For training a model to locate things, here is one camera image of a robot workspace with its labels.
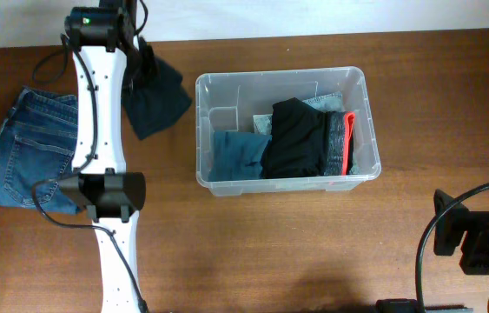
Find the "black cloth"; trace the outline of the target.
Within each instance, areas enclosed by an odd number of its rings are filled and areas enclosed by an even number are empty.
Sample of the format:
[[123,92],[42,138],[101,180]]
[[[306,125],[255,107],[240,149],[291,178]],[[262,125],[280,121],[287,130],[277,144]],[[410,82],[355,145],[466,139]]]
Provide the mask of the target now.
[[161,58],[155,64],[154,77],[122,91],[122,107],[139,140],[175,125],[192,103],[182,87],[182,74]]

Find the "dark blue jeans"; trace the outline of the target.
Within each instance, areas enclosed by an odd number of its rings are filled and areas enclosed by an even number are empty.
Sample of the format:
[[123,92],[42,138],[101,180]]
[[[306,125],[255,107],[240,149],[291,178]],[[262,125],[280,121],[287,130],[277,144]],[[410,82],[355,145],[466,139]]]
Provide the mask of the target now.
[[0,127],[0,206],[33,209],[34,183],[71,173],[77,99],[22,89]]

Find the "small blue cloth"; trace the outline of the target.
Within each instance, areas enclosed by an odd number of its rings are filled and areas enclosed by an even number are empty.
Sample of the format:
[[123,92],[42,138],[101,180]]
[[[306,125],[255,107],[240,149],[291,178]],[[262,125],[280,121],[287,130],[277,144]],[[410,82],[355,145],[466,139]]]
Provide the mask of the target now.
[[263,155],[272,137],[248,132],[216,131],[210,182],[262,179]]

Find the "light blue jeans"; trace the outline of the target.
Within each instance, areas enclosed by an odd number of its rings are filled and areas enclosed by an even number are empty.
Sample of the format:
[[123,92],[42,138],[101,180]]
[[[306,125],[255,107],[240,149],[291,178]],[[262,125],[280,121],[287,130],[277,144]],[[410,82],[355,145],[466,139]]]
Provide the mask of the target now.
[[[345,111],[343,96],[340,91],[326,94],[323,96],[312,97],[303,100],[303,103],[321,112],[339,111],[343,113],[343,128],[340,133],[343,136],[343,143],[347,146],[347,156],[343,160],[347,163],[347,175],[359,175],[360,167],[354,159],[354,122],[355,112]],[[271,134],[272,115],[253,115],[254,133],[261,135]]]

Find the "black shorts red grey waistband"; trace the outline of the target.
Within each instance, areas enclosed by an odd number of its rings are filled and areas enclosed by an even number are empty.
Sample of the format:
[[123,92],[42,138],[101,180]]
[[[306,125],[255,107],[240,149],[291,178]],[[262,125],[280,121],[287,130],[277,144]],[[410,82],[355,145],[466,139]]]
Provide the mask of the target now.
[[322,111],[291,98],[273,105],[266,179],[346,176],[354,166],[353,111]]

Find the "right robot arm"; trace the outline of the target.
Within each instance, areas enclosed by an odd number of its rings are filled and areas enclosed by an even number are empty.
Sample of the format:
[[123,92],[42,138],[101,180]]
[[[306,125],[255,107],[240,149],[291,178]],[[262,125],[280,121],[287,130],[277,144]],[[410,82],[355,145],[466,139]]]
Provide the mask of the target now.
[[[415,258],[415,293],[411,299],[385,299],[375,304],[374,310],[379,313],[399,312],[469,312],[462,306],[429,307],[423,296],[423,259],[430,235],[434,235],[433,253],[436,256],[452,256],[457,248],[462,257],[459,266],[468,276],[489,276],[489,211],[471,211],[463,202],[489,190],[489,183],[484,183],[457,197],[436,189],[433,194],[434,218],[426,226]],[[489,312],[489,297],[486,310]]]

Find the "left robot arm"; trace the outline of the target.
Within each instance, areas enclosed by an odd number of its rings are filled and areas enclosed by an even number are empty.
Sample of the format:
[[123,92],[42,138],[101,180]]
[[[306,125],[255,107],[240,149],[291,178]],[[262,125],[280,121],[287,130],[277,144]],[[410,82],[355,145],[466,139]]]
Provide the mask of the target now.
[[96,234],[103,312],[145,312],[138,282],[136,228],[146,190],[141,173],[129,172],[122,148],[124,80],[141,58],[137,1],[101,1],[75,7],[65,19],[64,43],[77,74],[77,141],[72,173],[61,192],[89,219]]

